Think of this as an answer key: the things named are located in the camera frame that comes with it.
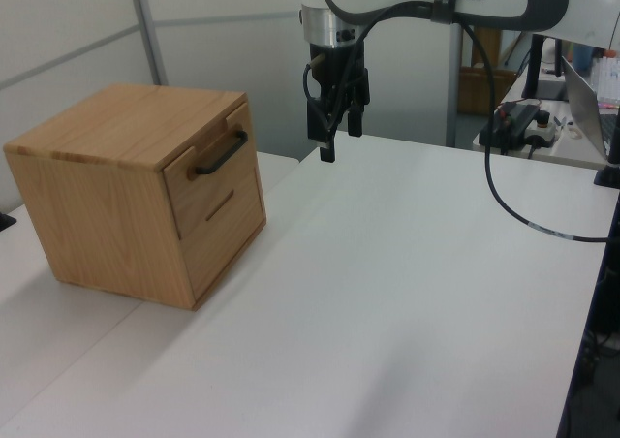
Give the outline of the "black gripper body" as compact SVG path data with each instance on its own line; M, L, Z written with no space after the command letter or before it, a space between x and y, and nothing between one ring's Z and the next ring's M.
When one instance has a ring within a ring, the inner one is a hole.
M364 113L365 107L370 103L370 91L368 71L365 68L364 44L359 47L350 45L338 48L310 46L310 56L315 58L323 55L325 59L312 71L313 79L320 86L319 105L324 114L333 112L337 91L340 88L342 77L346 66L357 49L353 60L353 67L346 79L345 89L345 109L357 106L357 109Z

